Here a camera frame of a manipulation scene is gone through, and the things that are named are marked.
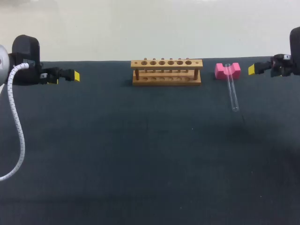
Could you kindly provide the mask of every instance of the wooden test tube rack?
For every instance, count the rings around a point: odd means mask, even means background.
[[[132,84],[135,86],[189,86],[200,85],[202,60],[133,60]]]

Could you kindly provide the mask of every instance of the white coiled cable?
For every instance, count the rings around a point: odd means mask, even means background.
[[[17,164],[15,165],[15,167],[13,168],[13,170],[11,172],[9,172],[8,174],[6,174],[5,176],[0,177],[0,181],[4,181],[4,180],[10,178],[12,175],[14,175],[19,170],[19,168],[22,165],[22,162],[24,160],[24,157],[25,157],[25,139],[24,139],[22,127],[20,124],[20,120],[18,117],[18,113],[15,108],[15,101],[14,101],[14,96],[13,96],[13,79],[14,79],[15,74],[19,70],[28,69],[28,68],[29,68],[28,63],[19,64],[12,69],[12,71],[10,72],[10,74],[8,76],[8,81],[7,81],[8,99],[9,99],[10,109],[11,109],[11,112],[12,112],[14,120],[15,120],[15,126],[19,133],[21,152],[20,152],[19,160],[18,160]]]

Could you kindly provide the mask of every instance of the white wall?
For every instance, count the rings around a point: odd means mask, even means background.
[[[41,60],[290,53],[299,0],[0,0],[0,44],[36,37]]]

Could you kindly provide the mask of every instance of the pink block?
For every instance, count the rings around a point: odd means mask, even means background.
[[[232,72],[232,77],[234,79],[239,79],[240,77],[240,65],[235,62],[230,66],[231,72]],[[228,73],[227,69],[224,68],[222,63],[217,63],[216,64],[216,69],[215,69],[215,76],[217,80],[225,80],[227,79]]]

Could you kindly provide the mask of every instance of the glass test tube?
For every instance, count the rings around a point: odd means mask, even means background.
[[[231,71],[231,65],[226,64],[225,65],[225,71],[227,75],[227,84],[228,84],[228,89],[229,89],[229,97],[231,101],[231,107],[234,112],[237,112],[239,110],[239,103],[238,99],[236,97],[236,92],[235,92],[235,87],[234,87],[234,82],[233,82],[233,74]]]

